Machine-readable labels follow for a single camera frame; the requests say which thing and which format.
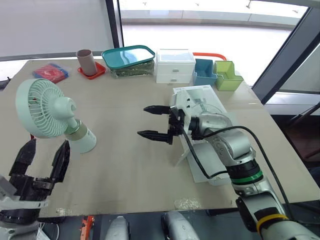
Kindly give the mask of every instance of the red package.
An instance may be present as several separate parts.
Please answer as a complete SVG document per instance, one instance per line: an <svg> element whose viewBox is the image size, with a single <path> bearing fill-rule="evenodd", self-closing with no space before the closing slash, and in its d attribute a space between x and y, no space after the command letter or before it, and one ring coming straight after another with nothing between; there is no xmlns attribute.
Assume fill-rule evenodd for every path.
<svg viewBox="0 0 320 240"><path fill-rule="evenodd" d="M37 79L48 79L54 84L66 79L69 76L66 70L54 63L49 63L33 71L32 74Z"/></svg>

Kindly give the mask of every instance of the green ring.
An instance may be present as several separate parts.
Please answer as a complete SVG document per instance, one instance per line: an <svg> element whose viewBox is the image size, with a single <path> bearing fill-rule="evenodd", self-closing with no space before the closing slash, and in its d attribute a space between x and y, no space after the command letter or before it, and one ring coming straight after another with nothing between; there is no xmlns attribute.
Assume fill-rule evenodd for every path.
<svg viewBox="0 0 320 240"><path fill-rule="evenodd" d="M255 175L252 175L252 176L248 176L244 178L230 178L230 179L231 179L231 182L234 184L244 184L244 183L252 182L260 178L262 175L263 175L262 171L260 170L259 172L257 172Z"/></svg>

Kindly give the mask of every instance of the red tray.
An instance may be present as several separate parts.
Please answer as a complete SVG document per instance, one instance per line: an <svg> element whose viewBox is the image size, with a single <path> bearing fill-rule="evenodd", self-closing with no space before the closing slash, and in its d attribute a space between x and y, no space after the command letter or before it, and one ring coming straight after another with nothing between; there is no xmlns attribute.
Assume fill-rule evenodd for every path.
<svg viewBox="0 0 320 240"><path fill-rule="evenodd" d="M95 62L95 66L97 69L97 73L95 75L92 75L92 76L85 75L84 72L82 71L81 67L78 68L78 72L81 73L85 78L87 78L89 80L93 80L93 79L106 73L106 68L104 66L102 66L100 63Z"/></svg>

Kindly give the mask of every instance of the yellow ring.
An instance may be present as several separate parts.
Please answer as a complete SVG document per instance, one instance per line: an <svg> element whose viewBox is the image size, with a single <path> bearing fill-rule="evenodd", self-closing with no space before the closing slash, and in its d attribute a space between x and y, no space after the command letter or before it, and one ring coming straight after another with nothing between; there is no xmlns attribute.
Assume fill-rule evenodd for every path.
<svg viewBox="0 0 320 240"><path fill-rule="evenodd" d="M271 219L289 219L287 216L282 215L282 214L271 214L268 216L265 216L261 218L257 223L256 223L256 230L258 231L260 235L260 227L262 224L264 224L266 221L269 221Z"/></svg>

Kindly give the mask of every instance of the white drawer organizer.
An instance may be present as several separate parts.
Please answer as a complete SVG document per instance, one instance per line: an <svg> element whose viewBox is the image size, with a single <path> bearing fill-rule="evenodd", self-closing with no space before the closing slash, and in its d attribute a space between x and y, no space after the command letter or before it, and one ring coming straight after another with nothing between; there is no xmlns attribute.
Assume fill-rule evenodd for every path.
<svg viewBox="0 0 320 240"><path fill-rule="evenodd" d="M158 49L155 74L157 84L188 84L193 77L196 60L188 49Z"/></svg>
<svg viewBox="0 0 320 240"><path fill-rule="evenodd" d="M235 115L226 111L210 85L177 87L173 89L173 92L177 93L182 90L187 91L192 99L190 104L192 116L199 116L199 114L204 111L212 114L221 113L231 120L232 125L237 125ZM179 137L184 149L184 153L181 155L176 165L178 165L184 159L187 159L195 183L209 182L211 185L219 186L229 184L231 182L227 173L220 174L210 180L207 179L201 172L192 154L190 153L185 138L183 135L180 135ZM189 136L189 139L199 158L199 161L209 175L226 170L226 167L222 164L216 151L210 143L208 143L206 140L194 141L191 139L191 136Z"/></svg>

